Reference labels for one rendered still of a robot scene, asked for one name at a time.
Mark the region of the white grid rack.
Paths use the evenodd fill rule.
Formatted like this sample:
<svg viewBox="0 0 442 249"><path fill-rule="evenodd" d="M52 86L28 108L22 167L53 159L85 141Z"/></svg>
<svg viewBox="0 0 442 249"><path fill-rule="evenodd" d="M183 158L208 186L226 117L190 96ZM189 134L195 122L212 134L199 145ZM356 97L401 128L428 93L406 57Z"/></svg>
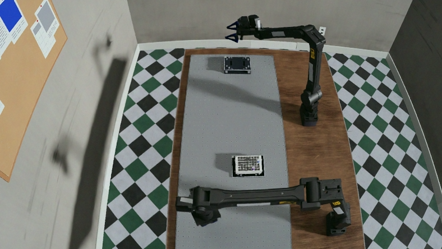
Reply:
<svg viewBox="0 0 442 249"><path fill-rule="evenodd" d="M260 159L259 163L257 163L258 159ZM240 162L238 162L238 161L240 161ZM255 165L255 166L252 166L252 165ZM255 167L255 170L252 170L252 167ZM248 170L251 170L251 171L248 171ZM236 156L236 174L237 173L239 173L239 174L256 174L256 173L261 173L261 172L262 172L261 155L259 155L259 156Z"/></svg>

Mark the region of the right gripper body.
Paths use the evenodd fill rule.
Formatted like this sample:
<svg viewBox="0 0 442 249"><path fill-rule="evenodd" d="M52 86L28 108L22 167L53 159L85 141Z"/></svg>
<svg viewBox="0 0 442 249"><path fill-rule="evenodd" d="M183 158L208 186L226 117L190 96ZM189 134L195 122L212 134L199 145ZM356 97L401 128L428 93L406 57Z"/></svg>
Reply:
<svg viewBox="0 0 442 249"><path fill-rule="evenodd" d="M238 35L241 36L241 37L240 37L240 40L243 40L243 36L251 35L251 32L250 32L250 34L244 34L244 35L242 35L242 34L241 34L241 25L238 24L238 27L239 27L239 28L237 28L237 31L236 31L236 37L237 37L237 40L238 40Z"/></svg>

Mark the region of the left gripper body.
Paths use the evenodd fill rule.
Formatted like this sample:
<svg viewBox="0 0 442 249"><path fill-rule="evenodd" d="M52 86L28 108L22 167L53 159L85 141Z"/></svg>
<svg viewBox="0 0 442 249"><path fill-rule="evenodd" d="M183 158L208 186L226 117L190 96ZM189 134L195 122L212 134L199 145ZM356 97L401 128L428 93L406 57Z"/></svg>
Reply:
<svg viewBox="0 0 442 249"><path fill-rule="evenodd" d="M205 225L208 225L210 223L216 222L216 221L218 221L218 218L221 218L221 214L220 214L219 210L211 211L211 213L209 215L198 214L199 217L197 216L195 211L191 214L195 220L196 225L197 226L200 225L202 227Z"/></svg>

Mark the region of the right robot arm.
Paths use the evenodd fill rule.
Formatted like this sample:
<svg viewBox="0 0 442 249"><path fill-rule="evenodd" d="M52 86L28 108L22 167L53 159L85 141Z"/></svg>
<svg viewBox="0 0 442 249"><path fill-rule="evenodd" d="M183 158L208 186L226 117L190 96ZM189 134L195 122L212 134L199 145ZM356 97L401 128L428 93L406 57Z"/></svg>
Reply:
<svg viewBox="0 0 442 249"><path fill-rule="evenodd" d="M306 26L263 28L257 15L241 16L237 22L241 25L242 35L251 32L251 35L259 40L294 37L294 39L302 39L309 43L309 73L306 89L301 94L301 101L303 102L301 109L305 122L317 122L318 100L322 98L321 86L319 85L321 58L326 39L314 25L310 24Z"/></svg>

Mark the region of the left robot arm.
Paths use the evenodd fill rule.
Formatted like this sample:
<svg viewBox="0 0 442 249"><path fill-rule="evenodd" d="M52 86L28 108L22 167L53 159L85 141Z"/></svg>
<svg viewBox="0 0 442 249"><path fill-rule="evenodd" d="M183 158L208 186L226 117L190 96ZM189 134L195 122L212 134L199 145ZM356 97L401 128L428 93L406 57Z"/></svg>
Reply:
<svg viewBox="0 0 442 249"><path fill-rule="evenodd" d="M191 192L189 197L176 197L177 212L195 211L199 217L198 214L209 215L213 209L284 204L300 205L301 211L311 211L320 209L320 205L332 202L330 204L333 211L329 213L330 234L345 233L346 227L351 225L350 205L344 200L340 178L323 180L319 180L318 177L301 178L298 186L263 190L228 191L200 186L189 190Z"/></svg>

